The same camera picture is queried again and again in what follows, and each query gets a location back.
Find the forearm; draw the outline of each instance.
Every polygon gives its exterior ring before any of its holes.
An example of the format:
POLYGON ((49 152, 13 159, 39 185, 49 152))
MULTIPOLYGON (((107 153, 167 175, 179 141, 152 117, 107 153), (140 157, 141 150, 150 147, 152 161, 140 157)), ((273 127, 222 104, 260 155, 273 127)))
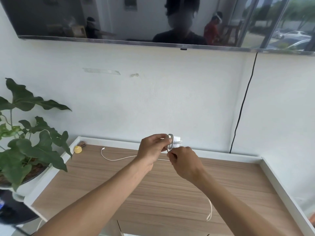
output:
POLYGON ((142 161, 132 161, 111 179, 55 215, 35 236, 98 235, 149 170, 142 161))
POLYGON ((272 224, 232 195, 206 171, 198 175, 194 184, 211 200, 235 236, 283 236, 272 224))

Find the red shirt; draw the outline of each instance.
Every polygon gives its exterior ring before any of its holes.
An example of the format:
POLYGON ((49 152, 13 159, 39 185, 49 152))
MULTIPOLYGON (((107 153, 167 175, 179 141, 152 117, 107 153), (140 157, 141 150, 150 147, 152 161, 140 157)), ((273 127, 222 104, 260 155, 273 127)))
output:
POLYGON ((213 45, 213 41, 219 35, 216 25, 208 23, 204 27, 203 37, 206 39, 208 45, 213 45))

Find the soil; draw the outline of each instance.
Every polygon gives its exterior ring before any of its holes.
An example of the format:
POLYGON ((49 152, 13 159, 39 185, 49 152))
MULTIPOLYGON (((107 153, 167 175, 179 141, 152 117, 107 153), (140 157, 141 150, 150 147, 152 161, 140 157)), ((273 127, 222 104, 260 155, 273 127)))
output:
MULTIPOLYGON (((30 173, 26 175, 24 178, 23 183, 26 183, 32 179, 34 179, 36 176, 38 176, 40 173, 42 173, 47 167, 43 166, 42 164, 37 164, 36 166, 32 166, 32 170, 30 173)), ((0 175, 0 186, 2 187, 10 187, 11 183, 4 177, 4 175, 0 175)))

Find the hand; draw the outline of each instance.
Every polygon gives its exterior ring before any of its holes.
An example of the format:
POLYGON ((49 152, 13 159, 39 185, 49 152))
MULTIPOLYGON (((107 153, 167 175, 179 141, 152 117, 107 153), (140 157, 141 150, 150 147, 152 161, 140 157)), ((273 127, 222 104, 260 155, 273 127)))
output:
POLYGON ((167 145, 171 142, 172 139, 167 134, 154 134, 144 138, 141 140, 135 160, 144 161, 151 170, 153 163, 156 162, 162 151, 167 150, 167 145))
POLYGON ((201 160, 190 147, 173 148, 167 156, 177 174, 193 184, 204 171, 201 160))

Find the right hand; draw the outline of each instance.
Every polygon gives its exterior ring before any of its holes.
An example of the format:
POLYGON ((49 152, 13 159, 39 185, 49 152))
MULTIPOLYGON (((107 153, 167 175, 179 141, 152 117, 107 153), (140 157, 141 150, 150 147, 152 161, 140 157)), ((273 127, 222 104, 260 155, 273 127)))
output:
POLYGON ((177 174, 193 184, 205 170, 201 160, 190 147, 173 148, 167 156, 177 174))

